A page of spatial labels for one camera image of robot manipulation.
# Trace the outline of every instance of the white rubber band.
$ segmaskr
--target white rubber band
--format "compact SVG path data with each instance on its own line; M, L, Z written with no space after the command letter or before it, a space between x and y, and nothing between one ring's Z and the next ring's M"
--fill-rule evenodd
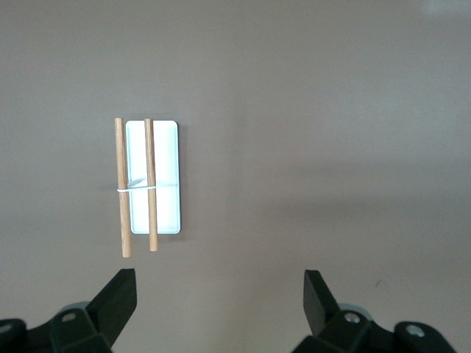
M148 190L148 189L157 189L157 186L136 186L133 188L127 188L127 189L116 189L119 193L129 193L134 190Z

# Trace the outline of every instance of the metal screw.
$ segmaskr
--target metal screw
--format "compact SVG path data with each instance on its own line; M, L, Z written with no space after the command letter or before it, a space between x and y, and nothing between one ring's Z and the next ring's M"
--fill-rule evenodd
M76 317L77 317L77 316L76 316L74 313L65 314L65 315L62 317L62 322L72 321L72 320L74 320Z
M352 324L357 324L358 322L360 322L360 318L355 313L346 313L344 317L345 320L351 322Z
M416 326L416 325L408 325L406 327L406 330L407 330L407 333L411 336L416 336L416 337L424 337L425 336L425 333L423 332L423 330Z
M3 326L0 326L0 335L2 333L5 333L5 332L8 332L12 329L12 325L11 324L6 324L6 325L3 325Z

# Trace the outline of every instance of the wooden dowel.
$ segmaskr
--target wooden dowel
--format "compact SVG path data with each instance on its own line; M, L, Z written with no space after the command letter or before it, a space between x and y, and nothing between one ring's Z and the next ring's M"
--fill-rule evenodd
M127 153L126 130L124 120L115 119L116 137L116 163L118 165L118 188L127 189ZM121 219L121 246L123 257L131 256L131 221L130 221L130 195L119 193L119 213Z
M155 148L154 148L154 121L145 119L146 130L146 161L147 185L155 186ZM149 247L151 252L157 251L157 193L155 189L148 189L149 197Z

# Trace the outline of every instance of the white tray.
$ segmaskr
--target white tray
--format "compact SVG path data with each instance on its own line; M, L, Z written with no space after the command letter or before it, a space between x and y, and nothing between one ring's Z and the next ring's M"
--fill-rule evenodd
M146 186L146 138L143 121L128 121L127 171L129 186ZM157 181L157 231L180 231L180 183L178 166L178 126L175 121L154 121L155 178ZM147 190L130 192L131 230L149 234Z

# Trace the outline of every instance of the gray surface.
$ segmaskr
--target gray surface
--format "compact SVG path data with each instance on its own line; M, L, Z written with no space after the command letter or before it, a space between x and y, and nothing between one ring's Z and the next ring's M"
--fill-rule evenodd
M1 1L0 316L134 267L115 352L290 352L302 275L471 352L468 1ZM121 258L113 118L180 125L183 230Z

